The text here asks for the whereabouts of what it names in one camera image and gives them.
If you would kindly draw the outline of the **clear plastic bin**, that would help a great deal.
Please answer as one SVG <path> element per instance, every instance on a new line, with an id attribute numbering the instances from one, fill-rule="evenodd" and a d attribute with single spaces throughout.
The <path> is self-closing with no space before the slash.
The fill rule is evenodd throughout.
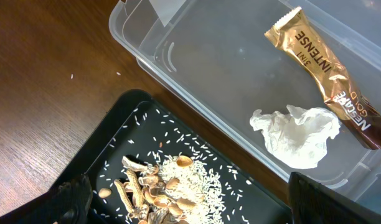
<path id="1" fill-rule="evenodd" d="M 341 120 L 313 169 L 278 160 L 250 126 L 257 109 L 331 111 L 311 75 L 265 37 L 298 6 L 381 115 L 381 1 L 118 1 L 109 29 L 149 74 L 276 175 L 300 172 L 381 214 L 381 149 L 365 148 Z"/>

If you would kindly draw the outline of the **black rectangular tray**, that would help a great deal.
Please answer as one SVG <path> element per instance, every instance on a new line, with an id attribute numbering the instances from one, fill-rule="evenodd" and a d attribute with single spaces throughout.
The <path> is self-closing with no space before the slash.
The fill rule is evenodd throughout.
<path id="1" fill-rule="evenodd" d="M 94 192 L 88 223 L 133 223 L 116 190 L 125 181 L 122 158 L 143 165 L 188 156 L 204 174 L 207 207 L 189 223 L 291 223 L 291 211 L 230 159 L 141 90 L 124 93 L 57 179 L 87 174 Z"/>

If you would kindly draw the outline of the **peanut shells and rice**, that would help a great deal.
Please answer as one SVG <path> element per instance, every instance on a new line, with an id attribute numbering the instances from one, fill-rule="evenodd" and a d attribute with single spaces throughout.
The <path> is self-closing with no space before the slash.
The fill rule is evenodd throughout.
<path id="1" fill-rule="evenodd" d="M 102 188 L 100 198 L 116 190 L 133 223 L 189 223 L 200 217 L 207 204 L 204 174 L 188 156 L 176 156 L 163 164 L 143 165 L 122 158 L 127 179 L 114 180 L 114 188 Z"/>

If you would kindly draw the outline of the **brown coffee sachet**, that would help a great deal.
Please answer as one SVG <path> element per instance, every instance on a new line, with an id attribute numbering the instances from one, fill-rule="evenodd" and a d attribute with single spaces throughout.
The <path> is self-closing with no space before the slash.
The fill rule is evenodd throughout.
<path id="1" fill-rule="evenodd" d="M 324 104 L 367 149 L 381 149 L 381 115 L 362 95 L 346 67 L 311 26 L 301 7 L 265 32 L 279 50 L 298 62 L 316 82 Z"/>

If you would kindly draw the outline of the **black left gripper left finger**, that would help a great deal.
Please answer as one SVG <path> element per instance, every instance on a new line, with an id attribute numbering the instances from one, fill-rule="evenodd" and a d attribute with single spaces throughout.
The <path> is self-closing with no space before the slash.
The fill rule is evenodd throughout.
<path id="1" fill-rule="evenodd" d="M 0 224 L 86 223 L 92 198 L 90 179 L 81 174 L 1 216 Z"/>

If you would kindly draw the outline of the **crumpled white tissue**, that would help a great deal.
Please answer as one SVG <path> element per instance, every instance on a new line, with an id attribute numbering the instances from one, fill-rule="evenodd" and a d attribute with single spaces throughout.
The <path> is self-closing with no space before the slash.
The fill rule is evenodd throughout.
<path id="1" fill-rule="evenodd" d="M 313 169 L 327 154 L 327 140 L 339 133 L 341 122 L 325 108 L 287 105 L 287 114 L 263 114 L 257 109 L 250 126 L 260 131 L 267 151 L 294 169 Z"/>

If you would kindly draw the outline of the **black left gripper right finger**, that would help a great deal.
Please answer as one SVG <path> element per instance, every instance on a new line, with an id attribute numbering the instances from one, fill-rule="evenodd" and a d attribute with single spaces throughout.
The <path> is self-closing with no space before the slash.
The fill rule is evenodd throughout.
<path id="1" fill-rule="evenodd" d="M 291 173 L 288 191 L 294 224 L 381 224 L 378 213 L 299 172 Z"/>

